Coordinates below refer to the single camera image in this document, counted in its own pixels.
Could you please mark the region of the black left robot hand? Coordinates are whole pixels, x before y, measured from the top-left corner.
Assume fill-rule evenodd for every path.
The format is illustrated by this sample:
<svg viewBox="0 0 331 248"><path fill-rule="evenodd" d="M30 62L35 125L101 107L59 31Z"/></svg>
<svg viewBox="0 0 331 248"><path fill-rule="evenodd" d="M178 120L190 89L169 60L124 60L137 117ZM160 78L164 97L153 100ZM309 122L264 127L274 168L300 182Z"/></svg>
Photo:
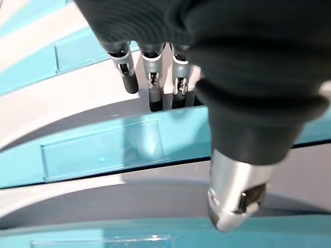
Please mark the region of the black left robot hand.
<svg viewBox="0 0 331 248"><path fill-rule="evenodd" d="M277 165L329 101L330 1L77 1L106 50L188 46L212 140L208 214L222 232L256 213Z"/></svg>

